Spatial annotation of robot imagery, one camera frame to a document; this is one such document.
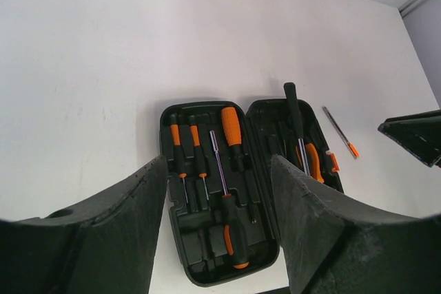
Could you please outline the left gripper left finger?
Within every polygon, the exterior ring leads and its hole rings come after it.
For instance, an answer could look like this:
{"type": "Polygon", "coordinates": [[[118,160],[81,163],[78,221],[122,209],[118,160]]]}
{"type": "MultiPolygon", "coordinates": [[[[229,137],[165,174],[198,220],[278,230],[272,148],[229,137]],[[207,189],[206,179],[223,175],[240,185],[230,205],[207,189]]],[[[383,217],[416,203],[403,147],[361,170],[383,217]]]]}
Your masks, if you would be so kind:
{"type": "Polygon", "coordinates": [[[156,157],[46,218],[1,222],[2,293],[147,293],[167,189],[156,157]]]}

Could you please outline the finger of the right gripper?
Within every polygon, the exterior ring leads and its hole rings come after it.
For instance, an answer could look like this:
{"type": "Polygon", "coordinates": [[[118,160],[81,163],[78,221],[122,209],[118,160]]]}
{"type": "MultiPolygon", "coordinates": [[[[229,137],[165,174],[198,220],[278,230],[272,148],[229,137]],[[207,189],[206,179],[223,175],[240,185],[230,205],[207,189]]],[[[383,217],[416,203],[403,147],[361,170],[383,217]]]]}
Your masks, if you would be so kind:
{"type": "Polygon", "coordinates": [[[428,167],[440,167],[440,110],[388,118],[378,131],[428,167]]]}

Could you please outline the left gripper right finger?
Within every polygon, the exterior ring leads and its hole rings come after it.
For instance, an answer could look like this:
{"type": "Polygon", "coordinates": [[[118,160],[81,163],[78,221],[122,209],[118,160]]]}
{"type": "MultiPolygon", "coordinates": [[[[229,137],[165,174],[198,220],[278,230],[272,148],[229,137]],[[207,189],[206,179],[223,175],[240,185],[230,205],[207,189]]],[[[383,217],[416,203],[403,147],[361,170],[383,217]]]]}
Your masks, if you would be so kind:
{"type": "Polygon", "coordinates": [[[271,183],[292,293],[439,293],[440,217],[354,200],[282,156],[271,183]]]}

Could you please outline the orange handled needle-nose pliers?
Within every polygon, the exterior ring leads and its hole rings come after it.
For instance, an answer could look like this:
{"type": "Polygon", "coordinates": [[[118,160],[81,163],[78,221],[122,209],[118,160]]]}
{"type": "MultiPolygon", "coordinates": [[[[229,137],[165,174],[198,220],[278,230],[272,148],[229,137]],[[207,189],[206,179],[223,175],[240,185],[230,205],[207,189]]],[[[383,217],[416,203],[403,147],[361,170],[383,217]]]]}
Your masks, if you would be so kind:
{"type": "MultiPolygon", "coordinates": [[[[296,156],[294,160],[296,161],[297,167],[300,167],[302,169],[302,157],[300,155],[300,150],[298,145],[296,145],[295,150],[296,150],[296,156]]],[[[325,179],[323,178],[321,173],[320,158],[315,145],[313,143],[305,143],[305,151],[307,156],[307,162],[309,165],[310,176],[315,180],[317,180],[318,182],[324,184],[325,179]]]]}

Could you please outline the black orange handled screwdriver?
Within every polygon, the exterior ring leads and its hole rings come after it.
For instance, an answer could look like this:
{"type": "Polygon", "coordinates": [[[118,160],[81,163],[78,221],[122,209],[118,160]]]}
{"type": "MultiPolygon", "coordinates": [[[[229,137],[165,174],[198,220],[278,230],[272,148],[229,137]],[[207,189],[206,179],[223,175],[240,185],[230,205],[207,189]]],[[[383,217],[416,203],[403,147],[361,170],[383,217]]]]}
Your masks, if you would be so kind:
{"type": "Polygon", "coordinates": [[[249,266],[247,236],[243,223],[238,216],[236,198],[228,190],[215,131],[210,130],[209,136],[223,188],[221,204],[224,220],[223,237],[225,246],[227,248],[228,256],[232,261],[232,266],[238,270],[245,269],[249,266]]]}

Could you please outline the black handled claw hammer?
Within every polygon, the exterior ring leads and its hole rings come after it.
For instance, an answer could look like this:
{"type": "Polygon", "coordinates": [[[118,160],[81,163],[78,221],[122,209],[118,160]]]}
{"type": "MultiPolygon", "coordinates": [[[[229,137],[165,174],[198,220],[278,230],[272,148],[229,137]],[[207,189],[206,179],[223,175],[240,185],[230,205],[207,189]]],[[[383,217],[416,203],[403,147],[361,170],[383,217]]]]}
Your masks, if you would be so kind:
{"type": "Polygon", "coordinates": [[[288,82],[283,85],[283,89],[284,89],[285,96],[287,99],[289,111],[291,112],[293,128],[294,128],[294,131],[297,135],[298,148],[299,148],[300,157],[302,160],[303,171],[305,172],[306,175],[310,176],[311,173],[310,173],[310,169],[309,169],[309,163],[307,160],[307,152],[305,149],[304,130],[303,130],[303,126],[302,126],[302,118],[301,118],[300,108],[298,106],[296,85],[292,82],[288,82]]]}

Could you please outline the small orange black precision screwdriver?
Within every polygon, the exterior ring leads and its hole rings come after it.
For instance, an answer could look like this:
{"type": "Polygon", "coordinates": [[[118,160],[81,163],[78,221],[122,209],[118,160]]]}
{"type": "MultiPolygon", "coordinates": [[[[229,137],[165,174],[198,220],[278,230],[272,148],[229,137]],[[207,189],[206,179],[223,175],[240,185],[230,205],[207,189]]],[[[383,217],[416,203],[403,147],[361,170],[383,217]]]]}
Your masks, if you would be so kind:
{"type": "Polygon", "coordinates": [[[185,169],[185,157],[183,153],[183,148],[181,144],[181,137],[178,127],[178,115],[173,113],[170,115],[170,131],[172,134],[173,146],[174,146],[174,162],[176,165],[176,172],[183,183],[183,191],[185,196],[185,201],[189,202],[187,188],[185,179],[187,177],[187,172],[185,169]]]}

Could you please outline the black plastic tool case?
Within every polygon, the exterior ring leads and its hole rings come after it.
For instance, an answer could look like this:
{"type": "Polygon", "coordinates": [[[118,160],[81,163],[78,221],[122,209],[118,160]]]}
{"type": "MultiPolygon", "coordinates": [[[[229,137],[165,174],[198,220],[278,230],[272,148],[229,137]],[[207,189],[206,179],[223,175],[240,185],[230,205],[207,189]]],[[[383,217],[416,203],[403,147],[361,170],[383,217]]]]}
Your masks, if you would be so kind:
{"type": "Polygon", "coordinates": [[[271,266],[279,254],[271,158],[300,158],[287,101],[260,99],[247,110],[231,101],[172,105],[159,125],[170,221],[190,282],[216,286],[271,266]],[[225,242],[226,195],[233,196],[247,236],[243,269],[234,267],[225,242]]]}

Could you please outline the orange grip bit screwdriver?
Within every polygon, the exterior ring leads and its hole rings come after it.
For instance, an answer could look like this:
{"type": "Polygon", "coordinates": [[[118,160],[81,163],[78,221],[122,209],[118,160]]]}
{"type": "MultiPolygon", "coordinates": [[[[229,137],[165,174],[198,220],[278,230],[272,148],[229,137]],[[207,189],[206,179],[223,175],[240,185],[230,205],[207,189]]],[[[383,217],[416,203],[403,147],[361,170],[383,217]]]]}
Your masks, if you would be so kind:
{"type": "Polygon", "coordinates": [[[249,212],[249,218],[252,224],[256,224],[257,217],[254,211],[254,202],[252,201],[252,196],[249,192],[248,181],[245,175],[245,166],[243,162],[244,154],[242,151],[242,134],[236,108],[232,106],[224,107],[221,110],[221,119],[227,144],[232,150],[238,170],[243,177],[244,188],[248,197],[247,208],[249,212]]]}

